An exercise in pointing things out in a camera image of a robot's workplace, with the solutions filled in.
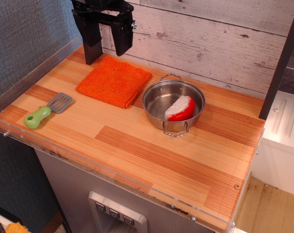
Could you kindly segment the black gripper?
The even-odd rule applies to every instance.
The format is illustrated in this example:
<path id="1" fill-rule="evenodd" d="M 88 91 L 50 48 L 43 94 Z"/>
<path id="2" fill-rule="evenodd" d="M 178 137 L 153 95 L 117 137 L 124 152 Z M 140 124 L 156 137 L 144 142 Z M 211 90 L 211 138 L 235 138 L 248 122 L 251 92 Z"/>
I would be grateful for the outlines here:
<path id="1" fill-rule="evenodd" d="M 133 45 L 134 7 L 125 0 L 72 0 L 73 17 L 83 41 L 93 47 L 101 41 L 99 23 L 112 24 L 116 54 L 122 56 Z"/>

